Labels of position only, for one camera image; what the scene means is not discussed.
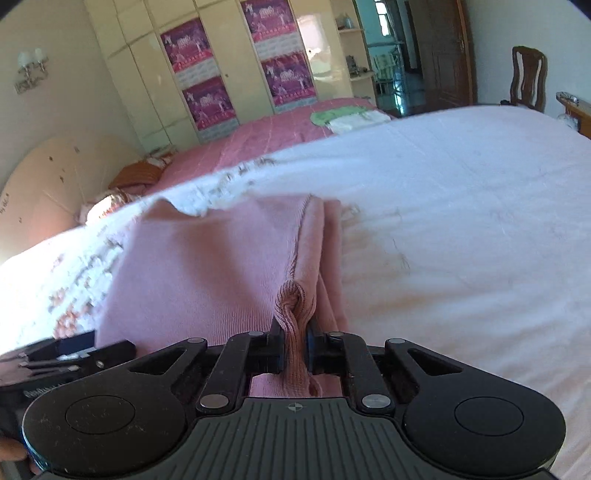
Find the person's left hand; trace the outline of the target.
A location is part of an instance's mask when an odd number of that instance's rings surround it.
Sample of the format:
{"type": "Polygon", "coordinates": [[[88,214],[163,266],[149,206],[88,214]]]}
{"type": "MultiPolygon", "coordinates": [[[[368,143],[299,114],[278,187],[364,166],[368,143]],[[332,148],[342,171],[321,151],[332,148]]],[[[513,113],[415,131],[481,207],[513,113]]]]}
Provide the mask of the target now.
{"type": "Polygon", "coordinates": [[[0,462],[20,462],[25,461],[34,475],[40,473],[37,465],[30,459],[26,448],[16,440],[1,437],[0,438],[0,462]]]}

